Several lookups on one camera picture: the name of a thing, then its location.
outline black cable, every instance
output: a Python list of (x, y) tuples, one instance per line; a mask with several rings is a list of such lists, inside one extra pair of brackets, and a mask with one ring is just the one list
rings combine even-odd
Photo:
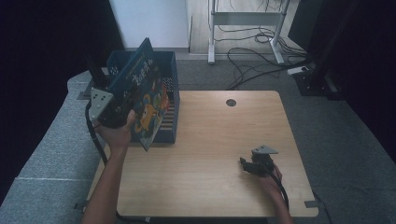
[[(233, 90), (235, 90), (236, 88), (238, 88), (240, 85), (242, 85), (242, 84), (244, 84), (244, 83), (246, 83), (246, 82), (248, 82), (248, 81), (250, 81), (251, 79), (254, 79), (254, 78), (256, 78), (256, 77), (261, 77), (261, 76), (264, 76), (264, 75), (269, 75), (269, 74), (274, 73), (274, 72), (284, 71), (284, 70), (290, 69), (290, 68), (292, 68), (292, 67), (294, 67), (294, 66), (300, 66), (300, 65), (303, 65), (303, 64), (306, 64), (306, 63), (310, 63), (310, 62), (311, 62), (310, 57), (306, 57), (305, 60), (303, 60), (303, 61), (301, 61), (301, 62), (298, 62), (298, 63), (295, 63), (295, 64), (290, 64), (290, 65), (279, 65), (279, 64), (276, 64), (276, 63), (272, 63), (272, 62), (271, 62), (271, 64), (276, 65), (276, 66), (280, 66), (280, 67), (282, 67), (282, 68), (276, 69), (276, 70), (272, 70), (272, 71), (268, 71), (268, 72), (262, 72), (262, 73), (258, 74), (257, 76), (250, 77), (250, 78), (244, 80), (245, 73), (246, 73), (247, 71), (251, 70), (251, 69), (248, 69), (247, 71), (242, 72), (242, 70), (240, 69), (240, 67), (231, 59), (231, 57), (230, 57), (230, 51), (231, 51), (231, 50), (233, 50), (233, 49), (230, 49), (230, 50), (227, 52), (227, 57), (228, 57), (228, 59), (230, 60), (230, 62), (233, 64), (233, 66), (235, 66), (235, 68), (236, 68), (236, 69), (238, 70), (238, 72), (241, 74), (241, 76), (240, 76), (240, 79), (241, 79), (241, 80), (240, 80), (239, 82), (236, 82), (236, 81), (235, 81), (235, 82), (233, 82), (232, 84), (230, 84), (230, 85), (227, 87), (227, 89), (226, 89), (227, 91), (233, 91)], [(265, 59), (265, 57), (263, 57), (262, 55), (260, 55), (260, 53), (254, 51), (254, 50), (251, 50), (251, 49), (248, 49), (248, 50), (251, 51), (251, 52), (254, 52), (255, 54), (259, 55), (261, 58), (263, 58), (265, 61), (269, 62), (267, 59)]]
[(108, 159), (107, 159), (105, 151), (102, 148), (102, 145), (100, 144), (100, 142), (96, 136), (96, 132), (95, 132), (92, 122), (90, 120), (90, 108), (91, 108), (91, 100), (88, 102), (87, 106), (85, 107), (85, 120), (87, 121), (88, 131), (90, 132), (91, 139), (92, 139), (93, 143), (95, 144), (96, 148), (98, 149), (99, 155), (101, 156), (103, 163), (106, 165)]
[(312, 193), (314, 193), (315, 198), (317, 198), (320, 203), (323, 203), (324, 211), (326, 213), (327, 219), (329, 219), (329, 223), (332, 224), (332, 217), (330, 216), (329, 211), (327, 210), (326, 204), (319, 198), (319, 196), (313, 190)]
[(271, 177), (274, 179), (274, 181), (276, 182), (277, 186), (278, 186), (279, 189), (280, 189), (280, 192), (281, 192), (282, 195), (283, 195), (283, 200), (285, 201), (286, 207), (287, 207), (288, 210), (289, 210), (290, 208), (289, 208), (289, 197), (288, 197), (288, 193), (286, 193), (286, 190), (285, 190), (285, 188), (283, 187), (281, 180), (280, 180), (278, 177), (276, 177), (276, 176), (273, 174), (272, 171), (268, 170), (267, 167), (266, 167), (265, 165), (262, 165), (262, 168), (265, 170), (265, 173), (267, 173), (269, 176), (271, 176)]
[[(85, 120), (87, 121), (87, 127), (88, 127), (88, 131), (90, 132), (91, 139), (92, 139), (93, 143), (95, 144), (96, 149), (98, 150), (98, 152), (99, 152), (99, 154), (100, 154), (100, 156), (101, 156), (101, 158), (102, 158), (103, 163), (106, 165), (107, 162), (108, 162), (106, 153), (105, 153), (105, 151), (103, 150), (102, 145), (100, 144), (100, 142), (99, 142), (99, 140), (98, 140), (98, 138), (97, 138), (95, 129), (93, 128), (92, 122), (91, 122), (91, 120), (90, 120), (90, 108), (91, 108), (91, 105), (92, 105), (92, 103), (91, 103), (91, 100), (90, 100), (90, 101), (87, 103), (87, 106), (85, 107)], [(117, 213), (116, 213), (116, 217), (117, 217), (119, 220), (124, 221), (124, 222), (127, 222), (127, 223), (130, 223), (130, 222), (146, 223), (146, 224), (149, 223), (149, 222), (147, 222), (147, 221), (145, 221), (145, 220), (123, 217), (122, 215), (120, 215), (120, 213), (119, 213), (118, 211), (117, 211)]]

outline wooden table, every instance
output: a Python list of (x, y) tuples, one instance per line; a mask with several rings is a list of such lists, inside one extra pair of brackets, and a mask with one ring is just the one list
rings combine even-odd
[[(226, 105), (229, 99), (236, 105)], [(315, 217), (318, 209), (304, 205), (314, 196), (275, 91), (181, 91), (176, 143), (154, 144), (149, 152), (131, 144), (118, 210), (138, 217), (272, 217), (257, 177), (239, 164), (261, 145), (279, 152), (271, 157), (291, 215)], [(102, 171), (100, 163), (91, 191)]]

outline dark curtain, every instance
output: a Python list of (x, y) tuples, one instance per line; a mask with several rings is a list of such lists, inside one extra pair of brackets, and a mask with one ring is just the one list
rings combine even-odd
[(0, 3), (1, 194), (56, 117), (67, 80), (87, 70), (83, 55), (106, 66), (123, 49), (108, 0), (21, 0)]

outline white wall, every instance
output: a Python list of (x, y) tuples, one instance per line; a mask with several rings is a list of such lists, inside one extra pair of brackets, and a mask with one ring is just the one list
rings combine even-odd
[(110, 0), (126, 49), (149, 37), (154, 48), (189, 46), (186, 0)]

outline human hand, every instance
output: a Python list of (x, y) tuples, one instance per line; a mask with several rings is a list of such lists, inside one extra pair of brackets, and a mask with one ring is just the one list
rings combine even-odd
[(95, 131), (108, 143), (111, 154), (113, 154), (122, 152), (128, 148), (129, 143), (131, 142), (131, 127), (134, 120), (134, 111), (131, 110), (128, 114), (126, 124), (118, 129), (111, 129), (102, 126), (97, 120), (93, 125), (95, 126)]
[[(276, 164), (274, 164), (275, 168), (273, 171), (273, 175), (279, 180), (282, 181), (282, 174), (280, 173), (279, 169), (277, 168)], [(260, 185), (262, 186), (262, 189), (266, 194), (269, 196), (274, 196), (279, 194), (280, 195), (280, 189), (275, 180), (270, 176), (261, 176), (259, 178)]]

